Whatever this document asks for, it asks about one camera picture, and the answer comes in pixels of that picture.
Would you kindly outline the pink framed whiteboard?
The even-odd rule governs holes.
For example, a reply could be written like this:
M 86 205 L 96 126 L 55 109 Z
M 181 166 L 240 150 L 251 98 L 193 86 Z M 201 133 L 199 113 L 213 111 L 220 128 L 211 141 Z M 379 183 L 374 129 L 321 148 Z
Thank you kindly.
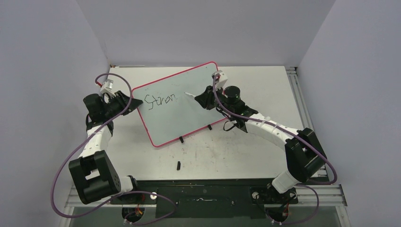
M 217 70 L 217 64 L 210 61 L 132 90 L 133 97 L 143 101 L 138 112 L 152 146 L 161 147 L 224 119 L 184 93 L 203 93 Z

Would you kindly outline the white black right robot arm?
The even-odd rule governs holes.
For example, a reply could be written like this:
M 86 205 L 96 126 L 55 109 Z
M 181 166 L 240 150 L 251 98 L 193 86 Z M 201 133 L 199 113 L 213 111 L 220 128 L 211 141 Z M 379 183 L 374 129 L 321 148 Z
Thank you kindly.
M 267 190 L 272 202 L 282 201 L 289 189 L 307 182 L 326 163 L 327 156 L 313 130 L 281 126 L 264 117 L 245 104 L 240 98 L 240 88 L 236 86 L 217 90 L 207 86 L 194 99 L 204 109 L 216 109 L 238 129 L 260 136 L 285 152 L 287 168 Z

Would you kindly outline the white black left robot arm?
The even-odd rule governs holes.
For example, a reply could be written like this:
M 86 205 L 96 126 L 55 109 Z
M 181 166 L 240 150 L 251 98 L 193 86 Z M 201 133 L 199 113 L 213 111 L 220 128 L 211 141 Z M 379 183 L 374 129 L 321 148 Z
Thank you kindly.
M 118 113 L 131 113 L 143 101 L 130 99 L 122 91 L 117 91 L 113 96 L 90 94 L 83 102 L 88 109 L 86 127 L 89 141 L 79 157 L 69 162 L 69 171 L 81 202 L 90 204 L 116 194 L 122 194 L 130 204 L 138 202 L 141 190 L 136 179 L 131 175 L 119 176 L 106 149 L 113 136 L 111 119 Z

